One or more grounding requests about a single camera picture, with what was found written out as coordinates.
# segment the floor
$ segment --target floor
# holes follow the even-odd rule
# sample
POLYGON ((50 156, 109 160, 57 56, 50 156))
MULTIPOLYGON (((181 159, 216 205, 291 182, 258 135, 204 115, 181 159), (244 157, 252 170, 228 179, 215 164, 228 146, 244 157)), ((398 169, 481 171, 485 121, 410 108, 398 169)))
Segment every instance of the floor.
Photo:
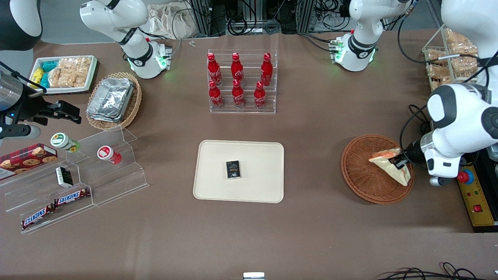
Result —
MULTIPOLYGON (((433 0, 440 18, 440 4, 433 0)), ((57 44, 111 42, 100 32, 87 28, 80 19, 79 7, 86 0, 41 0, 43 22, 42 40, 57 44)), ((168 2, 167 0, 143 0, 145 4, 168 2)), ((403 29, 435 28, 425 0, 421 0, 403 29)), ((22 75, 27 76, 33 61, 30 51, 0 51, 0 60, 22 75)))

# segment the white tray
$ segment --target white tray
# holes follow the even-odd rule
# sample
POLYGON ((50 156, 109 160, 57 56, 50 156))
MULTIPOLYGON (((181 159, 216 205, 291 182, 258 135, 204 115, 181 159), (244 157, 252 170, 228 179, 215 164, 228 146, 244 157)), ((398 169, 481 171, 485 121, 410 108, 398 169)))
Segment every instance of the white tray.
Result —
MULTIPOLYGON (((87 57, 92 58, 92 62, 90 62, 90 69, 88 70, 88 75, 87 75, 87 80, 85 82, 85 86, 75 87, 75 88, 48 88, 47 93, 45 95, 71 94, 71 93, 88 91, 90 89, 90 86, 92 85, 92 81, 94 78, 95 69, 97 68, 97 58, 93 55, 80 55, 80 56, 87 56, 87 57)), ((37 58, 35 63, 34 63, 33 69, 31 70, 31 74, 29 75, 29 79, 31 80, 33 78, 34 71, 36 69, 38 69, 38 67, 41 66, 42 62, 59 60, 61 58, 76 58, 76 57, 78 57, 78 56, 53 56, 53 57, 37 58)))
POLYGON ((283 199, 284 148, 275 142, 204 140, 199 145, 197 199, 278 203, 283 199), (238 160, 241 177, 227 178, 227 161, 238 160))

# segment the white bag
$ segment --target white bag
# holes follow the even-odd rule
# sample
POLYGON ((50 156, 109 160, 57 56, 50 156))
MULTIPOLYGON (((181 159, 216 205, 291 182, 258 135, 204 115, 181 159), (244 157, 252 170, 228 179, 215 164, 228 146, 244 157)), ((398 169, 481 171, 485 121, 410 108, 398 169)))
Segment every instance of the white bag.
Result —
POLYGON ((149 4, 147 6, 150 20, 149 33, 167 36, 172 39, 188 38, 197 34, 198 29, 194 23, 192 11, 179 11, 187 8, 190 9, 191 7, 185 2, 149 4))

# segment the aluminum foil container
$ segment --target aluminum foil container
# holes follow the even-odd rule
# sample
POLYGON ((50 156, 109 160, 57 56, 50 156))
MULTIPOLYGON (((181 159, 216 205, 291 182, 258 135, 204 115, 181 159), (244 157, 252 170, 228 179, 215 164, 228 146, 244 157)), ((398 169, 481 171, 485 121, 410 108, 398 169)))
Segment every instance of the aluminum foil container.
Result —
POLYGON ((120 122, 124 118, 132 91, 133 82, 129 79, 104 79, 86 113, 94 120, 120 122))

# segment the woven basket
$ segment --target woven basket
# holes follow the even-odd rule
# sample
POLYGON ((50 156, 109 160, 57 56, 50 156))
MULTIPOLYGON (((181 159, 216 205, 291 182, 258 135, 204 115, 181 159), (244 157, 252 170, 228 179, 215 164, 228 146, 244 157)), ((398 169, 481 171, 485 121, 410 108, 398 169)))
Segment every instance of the woven basket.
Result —
MULTIPOLYGON (((136 113, 138 113, 138 108, 140 107, 140 102, 142 101, 142 89, 140 88, 140 84, 138 84, 138 81, 136 80, 136 78, 129 73, 122 73, 122 72, 114 73, 114 74, 107 76, 106 78, 117 78, 117 79, 127 78, 133 82, 134 87, 133 87, 133 91, 131 93, 131 98, 129 100, 128 107, 126 108, 126 111, 124 113, 124 118, 119 123, 112 123, 112 122, 104 122, 104 121, 94 120, 94 119, 90 118, 90 116, 88 116, 88 114, 87 114, 88 122, 93 127, 97 128, 97 129, 102 129, 102 130, 108 130, 108 129, 111 129, 115 126, 119 126, 119 125, 121 125, 122 127, 125 128, 131 124, 131 122, 133 121, 133 119, 136 116, 136 113)), ((90 100, 88 101, 88 104, 90 104, 90 102, 92 101, 93 97, 95 96, 95 92, 97 91, 97 88, 99 87, 99 85, 102 83, 102 81, 104 79, 102 79, 94 87, 94 90, 92 91, 92 95, 90 96, 90 100)))
POLYGON ((373 153, 396 147, 399 147, 399 144, 395 141, 376 134, 362 135, 349 142, 341 157, 341 170, 353 192, 377 204, 399 202, 408 195, 415 180, 411 164, 407 165, 411 179, 405 187, 380 167, 369 162, 373 153))

